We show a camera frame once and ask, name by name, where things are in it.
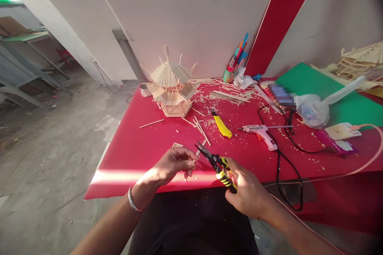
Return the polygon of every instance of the black cable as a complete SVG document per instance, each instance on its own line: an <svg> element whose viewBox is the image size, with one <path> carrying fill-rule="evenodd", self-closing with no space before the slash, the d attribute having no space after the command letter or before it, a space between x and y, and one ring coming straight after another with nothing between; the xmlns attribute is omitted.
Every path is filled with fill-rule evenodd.
<svg viewBox="0 0 383 255"><path fill-rule="evenodd" d="M108 88L108 90L109 90L112 94L117 94L117 95L121 95L121 96L129 96L129 97L126 98L126 102L127 102L128 104L130 104L130 102L128 102L128 99L130 99L131 97L133 97L133 95L131 95L131 94L118 94L118 93L113 92L113 91L109 88L109 85L107 84L107 82L105 81L105 78L104 78L103 74L108 78L108 80L111 82L111 84L112 84L117 90L120 90L120 91L130 91L130 90L136 90L137 87L135 87L135 88L133 88L133 89L129 89L129 90L121 90L121 89L117 88L117 87L113 84L112 80L108 77L108 75L105 74L105 72L104 72L102 69L100 69L100 67L99 67L96 63L94 63L94 65L95 65L95 67L97 68L97 70L99 71L101 77L103 78L104 83L105 83L105 86Z"/></svg>
<svg viewBox="0 0 383 255"><path fill-rule="evenodd" d="M263 125L265 125L262 117L261 117L261 114L260 114L260 110L262 110L264 107L267 107L269 106L269 104L266 104L262 107L260 107L257 111L258 113L258 116L259 118L261 119L261 122ZM278 159L277 159L277 167L276 167L276 186L278 188L278 191L279 193L281 194L281 196L283 197L283 199L286 201L286 203L295 211L302 211L303 210L303 182L302 182L302 178L300 177L299 175L299 172L298 170L295 168L295 166L293 165L293 163L280 151L279 147L278 147L278 143L277 141L275 140L274 136L269 132L267 131L267 133L270 135L270 137L273 139L273 141L275 142L275 145L277 147L277 154L278 154ZM299 208L296 209L292 206L292 204L289 202L289 200L287 199L287 197L285 196L285 194L283 193L282 191L282 188L280 186L280 180L279 180L279 170L280 170L280 157L283 156L285 158L285 160L287 160L287 162L293 167L295 173L297 174L298 176L298 179L299 179L299 183L300 183L300 193L299 193Z"/></svg>
<svg viewBox="0 0 383 255"><path fill-rule="evenodd" d="M284 116L284 119L285 119L284 125L285 125L285 126L290 126L290 125L292 124L292 116L293 116L293 114L294 114L294 112L295 112L295 109L293 109L293 110L291 111L291 113L290 113L290 117L289 117L289 119L287 119L287 117L286 117L285 113L282 111L282 109L281 109L279 106L276 106L276 107L280 110L280 112L281 112L282 115ZM299 149L300 151L303 151L303 152L305 152L305 153L320 153L321 151L323 151L323 149L321 149L321 150L319 150L319 151L307 151L307 150L304 150L303 148L299 147L299 146L295 143L295 141L292 139L291 136L294 135L295 133L294 133L294 131L292 130L292 128L290 128L290 129L291 129L291 131L292 131L292 132L290 132L291 135L290 135L290 133L288 132L288 129L287 129L286 127L284 128L284 131L285 131L286 135L288 136L288 138L290 139L291 143L292 143L297 149Z"/></svg>

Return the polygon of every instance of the white partition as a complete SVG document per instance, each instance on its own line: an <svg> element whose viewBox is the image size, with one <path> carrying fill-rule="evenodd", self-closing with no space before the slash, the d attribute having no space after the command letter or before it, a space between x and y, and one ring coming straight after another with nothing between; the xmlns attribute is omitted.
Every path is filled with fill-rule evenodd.
<svg viewBox="0 0 383 255"><path fill-rule="evenodd" d="M110 78L137 79L112 33L120 25L105 0L50 1Z"/></svg>
<svg viewBox="0 0 383 255"><path fill-rule="evenodd" d="M107 0L147 72L165 58L191 69L194 78L222 77L246 32L252 46L269 0Z"/></svg>
<svg viewBox="0 0 383 255"><path fill-rule="evenodd" d="M191 68L193 77L221 77L246 32L248 47L269 0L51 0L115 79L134 78L111 30L121 26L148 73L165 59ZM299 62L319 67L350 50L383 40L381 0L306 0L265 76L283 74Z"/></svg>

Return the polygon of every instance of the hand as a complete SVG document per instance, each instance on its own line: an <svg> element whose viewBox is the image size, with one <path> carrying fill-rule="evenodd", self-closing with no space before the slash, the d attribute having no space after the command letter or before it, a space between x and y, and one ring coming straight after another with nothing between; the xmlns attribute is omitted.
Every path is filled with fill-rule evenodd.
<svg viewBox="0 0 383 255"><path fill-rule="evenodd" d="M234 181L237 183L236 194L226 191L227 201L239 212L251 218L266 220L268 212L275 204L275 201L266 189L259 182L258 178L246 168L238 164L234 159L225 158L231 171Z"/></svg>
<svg viewBox="0 0 383 255"><path fill-rule="evenodd" d="M159 185L167 185L179 171L184 171L184 177L192 176L195 169L193 161L197 156L190 149L176 147L169 149L161 159L140 179L153 180Z"/></svg>

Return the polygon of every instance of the plastic bag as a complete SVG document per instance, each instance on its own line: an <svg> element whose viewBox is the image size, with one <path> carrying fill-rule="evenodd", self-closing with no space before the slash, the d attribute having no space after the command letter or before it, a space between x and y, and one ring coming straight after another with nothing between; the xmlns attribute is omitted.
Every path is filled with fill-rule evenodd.
<svg viewBox="0 0 383 255"><path fill-rule="evenodd" d="M239 86L242 90L246 89L252 83L256 82L250 76L244 76L245 70L246 68L239 67L238 75L234 77L234 82L233 82L234 85Z"/></svg>
<svg viewBox="0 0 383 255"><path fill-rule="evenodd" d="M310 128L322 128L330 119L329 105L336 103L340 99L354 91L365 80L364 76L360 76L351 84L348 84L339 91L329 95L323 101L315 94L306 94L296 96L296 111L302 117L303 122Z"/></svg>

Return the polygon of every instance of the table leg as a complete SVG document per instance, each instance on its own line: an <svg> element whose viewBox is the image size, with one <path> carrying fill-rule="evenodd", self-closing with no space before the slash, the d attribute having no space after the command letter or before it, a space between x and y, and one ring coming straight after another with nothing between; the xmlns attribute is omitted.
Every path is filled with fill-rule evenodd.
<svg viewBox="0 0 383 255"><path fill-rule="evenodd" d="M67 74L65 74L59 67L57 67L55 64L52 63L51 60L49 60L47 57L45 57L43 54L41 54L39 52L39 50L37 50L32 44L28 43L28 42L24 42L26 43L28 46L30 46L37 54L39 54L41 57L43 57L44 60L46 60L53 68L55 68L56 70L58 70L65 78L67 78L68 80L70 80L70 78L68 77Z"/></svg>

